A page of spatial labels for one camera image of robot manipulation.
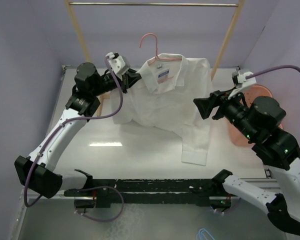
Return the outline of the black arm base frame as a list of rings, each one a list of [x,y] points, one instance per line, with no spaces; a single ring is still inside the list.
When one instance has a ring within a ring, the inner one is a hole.
[[[89,175],[83,190],[65,190],[64,195],[74,197],[75,206],[83,209],[121,203],[207,207],[210,198],[224,198],[228,193],[209,178],[95,179]]]

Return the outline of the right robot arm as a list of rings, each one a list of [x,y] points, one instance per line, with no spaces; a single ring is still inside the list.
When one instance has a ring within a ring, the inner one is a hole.
[[[286,111],[271,97],[259,96],[247,107],[241,95],[215,91],[193,100],[202,119],[217,108],[213,120],[226,118],[252,144],[252,150],[273,174],[281,192],[250,184],[223,169],[212,179],[218,196],[236,195],[262,210],[279,230],[300,236],[300,147],[296,138],[279,127]]]

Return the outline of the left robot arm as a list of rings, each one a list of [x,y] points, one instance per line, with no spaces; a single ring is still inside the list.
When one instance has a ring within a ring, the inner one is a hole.
[[[90,120],[95,120],[95,112],[100,106],[99,96],[117,89],[126,93],[141,75],[129,68],[119,78],[119,74],[109,71],[99,75],[91,62],[77,67],[75,85],[61,117],[51,132],[28,156],[19,156],[14,166],[20,183],[24,186],[23,197],[28,198],[28,190],[40,197],[52,198],[61,190],[75,189],[81,196],[88,196],[93,191],[93,177],[76,169],[70,175],[54,172],[57,163],[74,136]]]

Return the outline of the pink wire hanger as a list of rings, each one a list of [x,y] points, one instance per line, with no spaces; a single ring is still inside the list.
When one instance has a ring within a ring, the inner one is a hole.
[[[143,41],[145,40],[145,38],[152,36],[154,37],[154,41],[155,41],[155,48],[154,48],[154,57],[152,58],[152,60],[150,61],[149,65],[154,64],[156,61],[170,61],[170,62],[174,62],[174,61],[181,61],[182,58],[181,57],[160,57],[159,53],[158,53],[158,37],[155,33],[149,32],[144,34],[139,42],[139,48],[142,48],[142,44]]]

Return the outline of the white dress shirt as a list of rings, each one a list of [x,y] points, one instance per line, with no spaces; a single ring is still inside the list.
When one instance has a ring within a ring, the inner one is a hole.
[[[193,100],[206,98],[213,90],[211,66],[206,58],[187,58],[160,53],[137,71],[141,79],[123,99],[117,89],[110,92],[112,118],[117,125],[135,121],[144,127],[173,132],[182,139],[181,161],[205,166],[210,144],[210,119],[202,119]]]

